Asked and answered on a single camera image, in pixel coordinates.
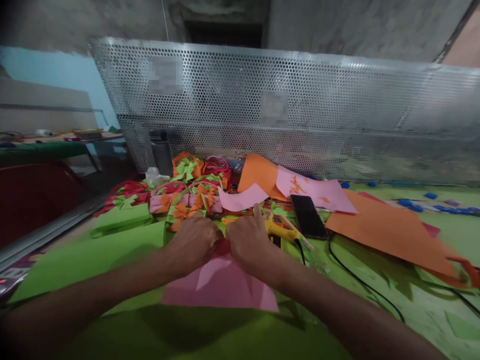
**perforated metal sheet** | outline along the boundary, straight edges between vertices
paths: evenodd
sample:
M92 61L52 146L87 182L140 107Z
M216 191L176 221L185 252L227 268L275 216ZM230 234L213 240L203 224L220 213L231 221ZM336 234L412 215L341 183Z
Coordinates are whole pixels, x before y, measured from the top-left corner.
M165 128L173 155L236 164L257 152L340 180L480 181L478 69L114 38L91 52L139 172L154 165L148 131ZM179 88L149 93L151 57L181 59Z

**blue wall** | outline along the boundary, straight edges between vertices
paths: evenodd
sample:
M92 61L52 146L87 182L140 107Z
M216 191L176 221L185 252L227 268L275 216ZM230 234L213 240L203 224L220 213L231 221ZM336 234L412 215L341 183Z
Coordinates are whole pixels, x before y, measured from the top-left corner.
M91 57L0 46L0 64L14 80L87 92L92 107L103 110L108 124L119 126ZM99 117L97 122L98 127L105 127Z

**red chair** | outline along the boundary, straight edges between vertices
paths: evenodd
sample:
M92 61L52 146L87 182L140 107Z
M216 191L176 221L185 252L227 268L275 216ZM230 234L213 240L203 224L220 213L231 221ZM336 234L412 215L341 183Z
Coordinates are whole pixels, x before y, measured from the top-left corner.
M73 210L85 195L63 163L0 168L0 248Z

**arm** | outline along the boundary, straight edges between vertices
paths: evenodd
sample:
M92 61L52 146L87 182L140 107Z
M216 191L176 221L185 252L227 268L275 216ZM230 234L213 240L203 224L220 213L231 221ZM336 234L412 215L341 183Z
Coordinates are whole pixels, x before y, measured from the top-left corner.
M206 264L220 234L208 219L185 220L172 241L147 258L53 291L7 313L2 327L8 343L22 357L49 357L115 305Z
M259 280L315 314L355 359L447 359L388 312L307 268L273 245L260 206L228 224L232 256Z

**hand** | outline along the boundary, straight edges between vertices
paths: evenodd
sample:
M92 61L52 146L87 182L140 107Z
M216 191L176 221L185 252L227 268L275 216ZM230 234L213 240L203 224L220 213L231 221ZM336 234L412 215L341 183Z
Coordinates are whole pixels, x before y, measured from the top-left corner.
M200 214L187 218L164 248L168 272L179 279L205 265L223 237L212 220Z
M266 282L265 276L272 266L271 260L282 251L267 235L265 219L259 204L255 204L254 216L243 216L226 226L226 238L230 241L231 255L250 275Z

